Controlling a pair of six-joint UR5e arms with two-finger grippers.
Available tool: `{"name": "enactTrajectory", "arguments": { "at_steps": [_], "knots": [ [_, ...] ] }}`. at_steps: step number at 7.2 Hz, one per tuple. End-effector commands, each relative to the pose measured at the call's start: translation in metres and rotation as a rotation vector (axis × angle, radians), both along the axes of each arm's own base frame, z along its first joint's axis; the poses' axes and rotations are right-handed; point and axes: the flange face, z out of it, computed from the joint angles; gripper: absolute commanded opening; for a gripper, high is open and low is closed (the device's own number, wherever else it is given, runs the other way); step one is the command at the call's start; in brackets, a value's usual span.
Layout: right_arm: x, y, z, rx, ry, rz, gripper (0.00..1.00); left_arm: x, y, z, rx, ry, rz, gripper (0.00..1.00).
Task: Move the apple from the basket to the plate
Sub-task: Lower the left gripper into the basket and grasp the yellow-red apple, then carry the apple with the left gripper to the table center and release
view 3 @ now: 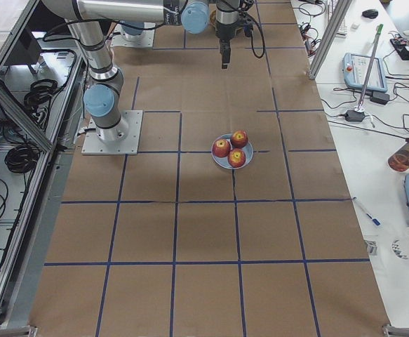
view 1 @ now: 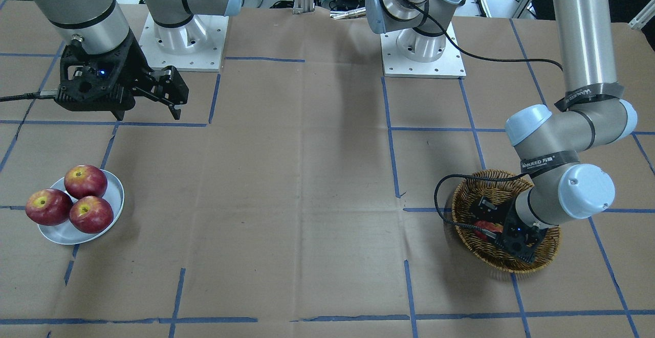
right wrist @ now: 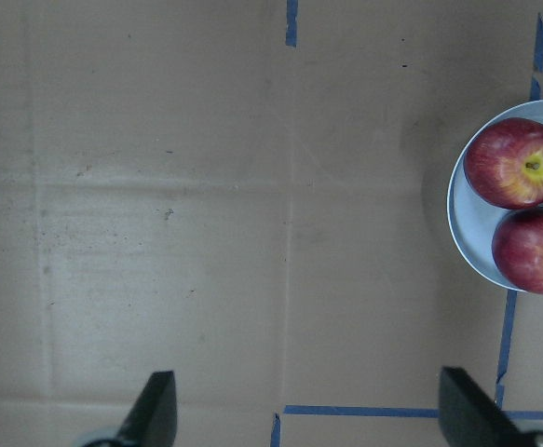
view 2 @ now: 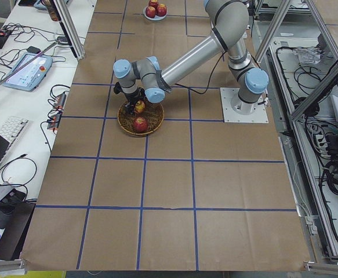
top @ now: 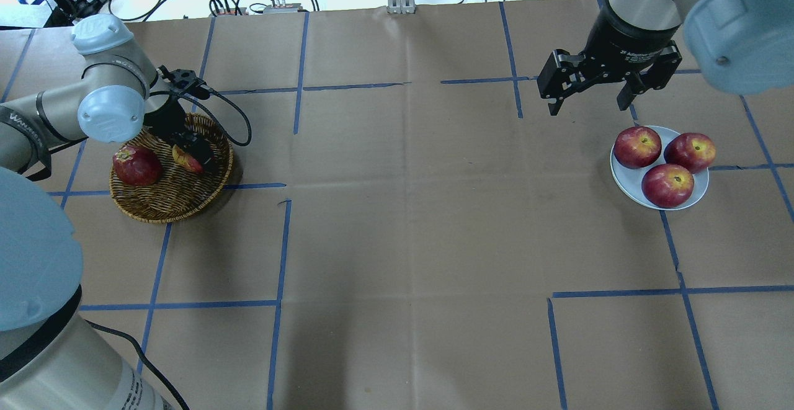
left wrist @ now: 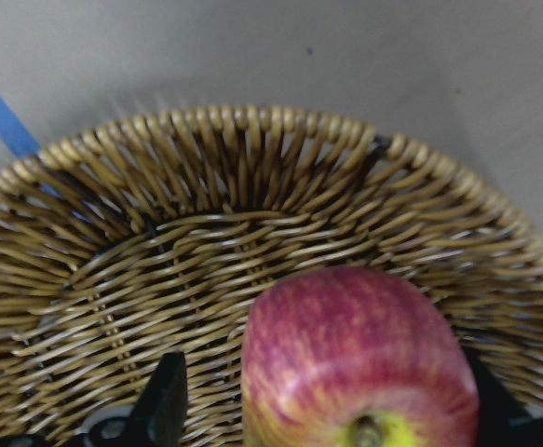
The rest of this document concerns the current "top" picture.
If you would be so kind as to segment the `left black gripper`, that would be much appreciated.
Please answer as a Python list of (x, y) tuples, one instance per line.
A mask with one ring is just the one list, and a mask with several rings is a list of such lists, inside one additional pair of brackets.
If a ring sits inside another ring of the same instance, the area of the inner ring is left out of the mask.
[(210, 142), (190, 130), (186, 118), (179, 96), (167, 94), (159, 108), (145, 114), (144, 127), (148, 133), (184, 150), (201, 167), (200, 172), (216, 172), (216, 159)]

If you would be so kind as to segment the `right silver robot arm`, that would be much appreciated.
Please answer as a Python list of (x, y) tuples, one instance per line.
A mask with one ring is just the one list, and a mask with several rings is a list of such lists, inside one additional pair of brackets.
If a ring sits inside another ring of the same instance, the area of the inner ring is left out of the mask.
[(620, 110), (667, 86), (682, 60), (681, 30), (706, 82), (730, 94), (791, 87), (792, 0), (601, 0), (584, 49), (555, 49), (538, 76), (551, 115), (573, 94), (623, 82)]

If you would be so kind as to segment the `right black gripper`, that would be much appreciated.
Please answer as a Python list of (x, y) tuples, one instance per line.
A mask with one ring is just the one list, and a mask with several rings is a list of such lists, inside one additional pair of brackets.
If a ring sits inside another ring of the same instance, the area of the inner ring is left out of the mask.
[(675, 7), (653, 7), (626, 20), (612, 0), (604, 0), (584, 49), (578, 54), (555, 49), (538, 76), (548, 113), (558, 116), (565, 99), (599, 83), (625, 82), (617, 96), (621, 111), (646, 91), (663, 89), (682, 60), (673, 40), (680, 25)]

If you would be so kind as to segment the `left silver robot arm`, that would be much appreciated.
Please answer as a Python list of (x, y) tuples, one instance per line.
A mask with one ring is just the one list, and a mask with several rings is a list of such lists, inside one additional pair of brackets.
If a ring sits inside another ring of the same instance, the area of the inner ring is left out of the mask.
[[(133, 337), (79, 314), (83, 250), (37, 185), (57, 149), (130, 141), (165, 109), (149, 98), (161, 83), (156, 69), (118, 17), (85, 18), (71, 42), (86, 62), (78, 82), (2, 103), (2, 408), (186, 409)], [(102, 332), (128, 339), (172, 400)]]

